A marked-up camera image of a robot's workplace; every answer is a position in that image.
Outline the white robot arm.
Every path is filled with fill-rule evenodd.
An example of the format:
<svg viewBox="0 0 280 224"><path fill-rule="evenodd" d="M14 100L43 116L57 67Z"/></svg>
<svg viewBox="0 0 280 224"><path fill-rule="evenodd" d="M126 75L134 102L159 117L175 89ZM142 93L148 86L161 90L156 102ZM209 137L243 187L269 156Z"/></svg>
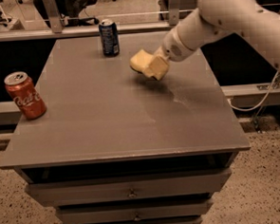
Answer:
<svg viewBox="0 0 280 224"><path fill-rule="evenodd" d="M280 14L256 0L196 0L197 8L172 28L144 76L162 79L171 61L182 61L197 49L235 33L280 72Z"/></svg>

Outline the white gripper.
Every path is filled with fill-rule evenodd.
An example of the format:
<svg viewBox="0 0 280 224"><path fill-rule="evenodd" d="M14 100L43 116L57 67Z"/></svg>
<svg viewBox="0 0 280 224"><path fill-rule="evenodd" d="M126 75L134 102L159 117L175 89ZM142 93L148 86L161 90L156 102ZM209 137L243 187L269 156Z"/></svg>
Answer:
<svg viewBox="0 0 280 224"><path fill-rule="evenodd" d="M185 46L178 33L177 28L171 29L164 37L161 46L155 55L145 66L142 73L146 77L161 80L169 70L169 61L181 62L194 53L193 50Z"/></svg>

